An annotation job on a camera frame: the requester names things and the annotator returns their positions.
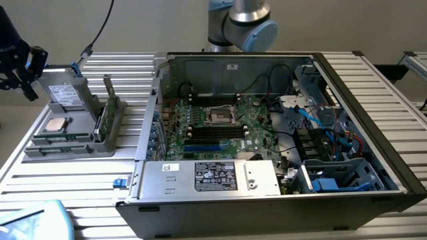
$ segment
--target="blue plastic clip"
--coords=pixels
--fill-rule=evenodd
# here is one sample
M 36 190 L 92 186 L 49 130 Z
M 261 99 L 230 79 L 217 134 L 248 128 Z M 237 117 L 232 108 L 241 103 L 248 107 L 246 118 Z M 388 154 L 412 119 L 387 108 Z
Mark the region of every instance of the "blue plastic clip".
M 364 192 L 371 186 L 371 183 L 365 182 L 355 187 L 339 187 L 333 178 L 317 178 L 310 184 L 316 193 Z
M 74 72 L 76 76 L 77 76 L 78 78 L 81 78 L 81 77 L 82 77 L 82 74 L 81 74 L 81 71 L 80 71 L 80 66 L 78 66 L 78 64 L 77 64 L 74 61 L 72 61 L 70 67 L 72 67 L 72 69 L 73 69 L 73 72 Z
M 128 183 L 126 178 L 117 178 L 112 182 L 112 188 L 113 189 L 125 189 L 128 187 L 126 183 Z

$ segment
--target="slatted metal surface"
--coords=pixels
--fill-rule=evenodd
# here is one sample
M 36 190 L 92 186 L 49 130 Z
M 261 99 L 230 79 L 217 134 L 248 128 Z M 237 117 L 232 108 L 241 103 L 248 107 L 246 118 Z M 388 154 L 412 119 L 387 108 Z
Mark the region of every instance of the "slatted metal surface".
M 427 186 L 425 128 L 388 92 L 368 66 L 351 52 L 329 52 L 324 56 L 405 163 Z M 6 163 L 10 166 L 9 170 L 6 167 L 1 169 L 6 173 L 0 185 L 0 215 L 30 207 L 44 200 L 60 199 L 72 217 L 77 239 L 137 239 L 112 207 L 110 198 L 124 198 L 126 195 L 126 191 L 112 190 L 112 181 L 130 174 L 133 170 L 152 81 L 152 61 L 150 53 L 92 55 L 82 68 L 90 91 L 105 99 L 102 75 L 110 73 L 116 93 L 129 105 L 121 123 L 116 154 L 113 157 L 97 159 L 21 163 L 22 154 L 17 149 L 16 158 L 12 157 Z M 403 213 L 381 215 L 356 231 L 240 236 L 229 239 L 427 239 L 427 200 Z

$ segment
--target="black cable wire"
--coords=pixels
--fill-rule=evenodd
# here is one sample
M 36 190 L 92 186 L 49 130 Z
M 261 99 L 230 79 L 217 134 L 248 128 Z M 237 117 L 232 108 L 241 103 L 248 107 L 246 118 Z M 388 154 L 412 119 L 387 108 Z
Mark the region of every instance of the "black cable wire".
M 424 104 L 420 106 L 419 110 L 423 111 L 425 106 L 427 106 L 427 98 L 425 98 Z
M 92 45 L 92 46 L 93 46 L 94 42 L 97 41 L 97 39 L 98 39 L 102 31 L 104 31 L 104 27 L 105 27 L 105 25 L 106 25 L 106 22 L 108 22 L 108 19 L 109 19 L 109 15 L 112 14 L 113 5 L 114 5 L 114 0 L 110 0 L 110 5 L 109 5 L 109 9 L 108 9 L 108 13 L 106 13 L 106 17 L 105 17 L 104 23 L 101 24 L 100 30 L 98 30 L 98 32 L 97 32 L 97 35 L 96 35 L 93 41 L 92 41 L 90 44 L 89 44 L 89 45 Z
M 292 149 L 296 149 L 296 146 L 292 146 L 292 147 L 289 147 L 288 149 L 285 149 L 285 150 L 282 150 L 282 151 L 272 150 L 272 143 L 273 143 L 273 141 L 274 141 L 274 140 L 272 140 L 272 141 L 269 142 L 269 144 L 268 144 L 268 150 L 272 151 L 272 152 L 276 153 L 276 154 L 280 154 L 280 153 L 286 152 L 286 151 L 289 151 L 289 150 L 292 150 Z
M 237 117 L 234 120 L 238 121 L 242 117 L 244 117 L 244 113 L 240 115 L 240 117 Z
M 286 64 L 284 63 L 280 63 L 280 64 L 276 64 L 272 69 L 269 70 L 269 74 L 268 74 L 268 92 L 272 91 L 272 75 L 273 75 L 273 71 L 277 67 L 285 67 L 286 68 L 286 71 L 288 71 L 288 80 L 292 81 L 292 71 L 290 71 L 290 68 Z
M 260 80 L 261 77 L 265 77 L 268 79 L 266 74 L 260 74 L 257 75 L 257 77 L 254 78 L 254 81 L 250 83 L 250 85 L 240 92 L 240 94 L 244 94 L 254 85 L 254 83 Z
M 268 148 L 268 150 L 272 151 L 272 152 L 276 153 L 276 154 L 280 154 L 280 153 L 282 153 L 282 152 L 286 152 L 286 151 L 289 151 L 289 150 L 292 150 L 292 149 L 296 149 L 296 146 L 289 147 L 288 149 L 285 149 L 285 150 L 282 150 L 282 151 L 274 151 L 274 150 L 272 150 L 270 148 Z
M 86 54 L 86 56 L 85 57 L 80 56 L 80 60 L 77 61 L 78 65 L 82 62 L 82 60 L 92 55 L 92 47 L 93 47 L 94 42 L 98 40 L 98 37 L 100 37 L 100 35 L 101 35 L 102 31 L 104 31 L 104 27 L 106 25 L 106 22 L 108 22 L 108 19 L 109 19 L 109 15 L 112 14 L 113 5 L 114 5 L 114 0 L 110 0 L 109 9 L 108 9 L 108 13 L 106 13 L 106 17 L 105 17 L 104 23 L 101 24 L 100 30 L 98 30 L 98 32 L 96 34 L 96 37 L 94 37 L 93 41 L 89 43 L 89 45 L 86 45 L 86 47 L 82 50 L 81 55 Z
M 265 108 L 268 105 L 270 106 L 270 105 L 272 105 L 272 104 L 274 104 L 274 103 L 278 103 L 278 100 L 272 101 L 272 102 L 268 102 L 268 103 L 264 105 L 264 107 L 258 110 L 258 113 L 257 113 L 256 119 L 258 119 L 258 117 L 260 117 L 260 115 L 261 115 L 261 112 L 262 112 L 264 108 Z M 285 135 L 288 135 L 288 136 L 290 136 L 290 137 L 292 137 L 292 134 L 290 134 L 290 133 L 288 133 L 288 132 L 269 130 L 269 129 L 266 129 L 266 128 L 262 126 L 262 124 L 261 124 L 261 123 L 258 123 L 258 125 L 260 125 L 261 129 L 264 129 L 266 132 L 269 132 L 269 133 L 272 133 L 272 134 L 285 134 Z
M 193 85 L 190 82 L 188 82 L 188 81 L 181 82 L 180 85 L 177 86 L 177 94 L 176 95 L 178 98 L 181 97 L 181 88 L 184 85 L 188 85 L 190 88 L 193 88 Z

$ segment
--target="cable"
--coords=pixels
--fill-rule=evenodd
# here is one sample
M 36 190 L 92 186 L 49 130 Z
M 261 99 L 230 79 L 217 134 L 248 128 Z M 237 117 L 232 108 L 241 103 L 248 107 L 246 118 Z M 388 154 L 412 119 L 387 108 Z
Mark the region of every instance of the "cable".
M 272 75 L 273 75 L 273 71 L 277 67 L 285 67 L 286 71 L 288 71 L 288 80 L 292 81 L 292 71 L 288 65 L 285 65 L 284 63 L 276 64 L 272 69 L 269 70 L 269 74 L 268 74 L 268 92 L 266 95 L 272 92 Z
M 258 117 L 260 117 L 260 115 L 261 115 L 261 112 L 262 112 L 264 108 L 265 108 L 268 105 L 272 105 L 272 104 L 274 104 L 274 103 L 278 103 L 278 101 L 276 100 L 276 101 L 272 101 L 272 102 L 268 102 L 266 104 L 264 104 L 264 107 L 258 110 L 258 113 L 257 113 L 256 119 L 258 119 Z M 292 134 L 290 134 L 290 133 L 288 133 L 288 132 L 269 130 L 269 129 L 266 129 L 266 128 L 262 126 L 262 124 L 261 124 L 261 123 L 258 123 L 258 125 L 260 125 L 261 129 L 264 129 L 266 132 L 269 132 L 269 133 L 272 133 L 272 134 L 285 134 L 285 135 L 288 135 L 288 136 L 290 136 L 290 137 L 292 137 Z
M 363 141 L 355 134 L 352 135 L 352 137 L 359 142 L 359 149 L 357 149 L 356 155 L 360 155 L 360 153 L 363 151 Z
M 339 160 L 339 157 L 340 157 L 340 152 L 339 152 L 339 137 L 340 137 L 340 135 L 339 135 L 339 133 L 333 130 L 333 129 L 331 129 L 331 128 L 324 128 L 324 131 L 325 132 L 329 132 L 329 134 L 332 133 L 332 138 L 331 138 L 331 141 L 332 141 L 332 145 L 333 145 L 333 154 L 335 154 L 335 161 L 337 161 Z
M 244 115 L 245 115 L 245 114 L 242 113 L 242 114 L 240 115 L 240 117 L 237 117 L 234 120 L 238 121 L 238 120 L 242 118 Z
M 420 106 L 419 110 L 423 111 L 425 106 L 427 106 L 427 98 L 425 98 L 424 104 Z
M 190 82 L 188 82 L 188 81 L 181 82 L 180 85 L 177 86 L 177 91 L 176 91 L 177 92 L 176 95 L 178 98 L 181 97 L 181 88 L 184 85 L 188 85 L 189 88 L 193 89 L 193 85 Z
M 245 92 L 253 87 L 254 83 L 258 81 L 258 79 L 260 79 L 261 77 L 265 77 L 265 78 L 268 79 L 266 74 L 260 74 L 260 75 L 257 75 L 257 77 L 254 78 L 254 81 L 253 81 L 253 82 L 250 83 L 250 85 L 240 92 L 240 94 L 245 93 Z
M 282 151 L 274 151 L 274 150 L 272 150 L 270 148 L 268 148 L 268 150 L 272 151 L 272 152 L 276 153 L 276 154 L 280 154 L 280 153 L 282 153 L 282 152 L 286 152 L 286 151 L 289 151 L 289 150 L 292 150 L 292 149 L 296 149 L 296 146 L 289 147 L 288 149 L 285 149 L 285 150 L 282 150 Z
M 106 22 L 108 22 L 108 19 L 109 19 L 109 15 L 112 14 L 112 10 L 113 10 L 113 5 L 114 5 L 114 0 L 110 0 L 110 5 L 109 5 L 109 9 L 108 9 L 108 13 L 106 13 L 106 17 L 105 17 L 105 20 L 104 20 L 104 23 L 101 24 L 101 27 L 100 27 L 100 30 L 96 34 L 96 37 L 93 39 L 93 41 L 89 43 L 89 45 L 86 45 L 86 47 L 84 48 L 81 54 L 80 54 L 80 60 L 77 61 L 77 65 L 80 65 L 80 63 L 82 62 L 82 60 L 89 57 L 93 53 L 92 51 L 92 47 L 93 47 L 93 44 L 94 42 L 97 41 L 102 31 L 104 31 L 104 27 L 106 25 Z

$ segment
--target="motherboard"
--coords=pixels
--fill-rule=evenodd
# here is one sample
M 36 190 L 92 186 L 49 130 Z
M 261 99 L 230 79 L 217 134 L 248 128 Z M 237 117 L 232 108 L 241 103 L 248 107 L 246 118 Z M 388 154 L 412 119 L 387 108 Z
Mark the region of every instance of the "motherboard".
M 270 128 L 272 122 L 262 101 L 265 97 L 242 96 L 233 104 L 200 106 L 189 99 L 166 100 L 166 160 L 248 160 L 254 156 L 278 162 L 274 135 L 261 128 L 261 124 Z

